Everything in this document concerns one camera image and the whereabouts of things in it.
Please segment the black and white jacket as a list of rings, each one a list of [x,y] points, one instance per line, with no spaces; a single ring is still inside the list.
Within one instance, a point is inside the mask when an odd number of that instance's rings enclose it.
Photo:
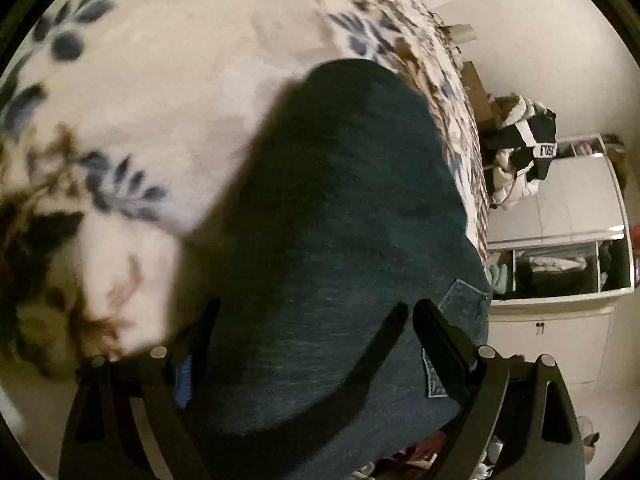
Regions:
[[[491,207],[509,210],[538,193],[558,151],[556,114],[512,93],[490,102],[495,128],[480,135]]]

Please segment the white storage cabinet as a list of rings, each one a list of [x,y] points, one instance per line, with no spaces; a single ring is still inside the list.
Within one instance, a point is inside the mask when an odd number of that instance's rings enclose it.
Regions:
[[[550,354],[569,385],[599,375],[613,301],[634,291],[623,188],[607,136],[559,140],[538,192],[489,215],[490,260],[502,271],[488,342],[503,356]]]

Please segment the floral white bed blanket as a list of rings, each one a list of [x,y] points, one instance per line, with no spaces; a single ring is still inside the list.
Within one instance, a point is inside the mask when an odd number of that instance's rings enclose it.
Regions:
[[[1,78],[1,350],[62,379],[157,346],[183,241],[281,91],[364,58],[422,94],[486,248],[480,141],[422,0],[55,0]]]

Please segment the dark blue denim pants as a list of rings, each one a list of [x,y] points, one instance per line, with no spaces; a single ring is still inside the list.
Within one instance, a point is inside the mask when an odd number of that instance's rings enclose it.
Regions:
[[[284,97],[203,228],[212,300],[186,420],[215,479],[344,479],[428,437],[411,308],[471,339],[491,290],[423,96],[365,60]]]

